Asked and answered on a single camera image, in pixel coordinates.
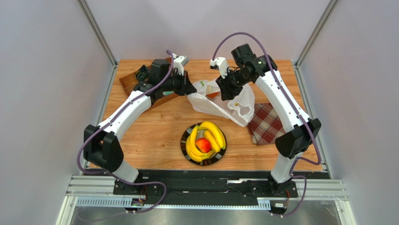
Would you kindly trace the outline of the white plastic bag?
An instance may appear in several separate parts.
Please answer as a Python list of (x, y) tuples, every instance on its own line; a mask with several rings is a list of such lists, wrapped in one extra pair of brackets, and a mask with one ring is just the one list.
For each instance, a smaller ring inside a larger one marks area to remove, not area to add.
[[(241, 127), (245, 127), (254, 116), (255, 95), (246, 84), (233, 100), (222, 101), (220, 88), (215, 80), (195, 82), (196, 93), (187, 96), (193, 109), (200, 113), (224, 117)], [(207, 94), (218, 92), (218, 96), (208, 98)]]

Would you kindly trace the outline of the red fake apple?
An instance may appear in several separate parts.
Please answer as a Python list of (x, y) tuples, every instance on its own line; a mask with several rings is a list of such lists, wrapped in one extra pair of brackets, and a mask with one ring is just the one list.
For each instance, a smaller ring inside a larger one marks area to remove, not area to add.
[(199, 138), (195, 141), (196, 147), (203, 153), (208, 153), (212, 150), (212, 144), (206, 138)]

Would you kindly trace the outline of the yellow banana bunch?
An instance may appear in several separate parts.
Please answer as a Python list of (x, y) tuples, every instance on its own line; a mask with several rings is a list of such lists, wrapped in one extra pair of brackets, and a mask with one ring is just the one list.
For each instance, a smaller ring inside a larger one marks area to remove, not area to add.
[(212, 158), (216, 152), (214, 150), (210, 150), (208, 153), (203, 153), (200, 150), (197, 149), (195, 141), (196, 141), (196, 136), (198, 133), (199, 126), (196, 125), (193, 130), (191, 131), (191, 134), (187, 138), (186, 141), (186, 151), (189, 157), (194, 160), (195, 162), (202, 162), (203, 160), (207, 160), (209, 158)]
[(199, 126), (199, 130), (204, 130), (204, 137), (211, 142), (215, 152), (226, 149), (226, 139), (223, 132), (212, 122), (205, 121)]

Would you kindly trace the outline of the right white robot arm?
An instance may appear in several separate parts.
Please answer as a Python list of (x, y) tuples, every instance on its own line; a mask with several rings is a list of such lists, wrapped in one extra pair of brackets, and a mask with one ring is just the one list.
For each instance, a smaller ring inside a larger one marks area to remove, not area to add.
[(285, 131), (275, 141), (279, 155), (267, 178), (268, 191), (280, 195), (288, 188), (297, 161), (315, 142), (321, 122), (318, 118), (312, 119), (296, 102), (269, 55), (256, 56), (248, 44), (237, 47), (231, 54), (238, 66), (235, 70), (229, 68), (223, 57), (214, 56), (210, 60), (210, 68), (220, 72), (216, 83), (222, 100), (232, 100), (244, 85), (252, 82), (267, 96)]

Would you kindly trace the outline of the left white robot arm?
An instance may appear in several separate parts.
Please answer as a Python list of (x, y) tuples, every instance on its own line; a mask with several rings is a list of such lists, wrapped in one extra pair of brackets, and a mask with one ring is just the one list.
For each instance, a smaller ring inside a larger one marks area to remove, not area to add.
[(184, 66), (189, 62), (186, 56), (173, 56), (172, 61), (156, 59), (148, 69), (147, 77), (139, 81), (127, 100), (100, 124), (88, 125), (84, 130), (84, 143), (80, 149), (83, 158), (99, 166), (106, 173), (118, 179), (134, 183), (139, 171), (124, 160), (119, 141), (137, 118), (172, 91), (179, 96), (196, 92)]

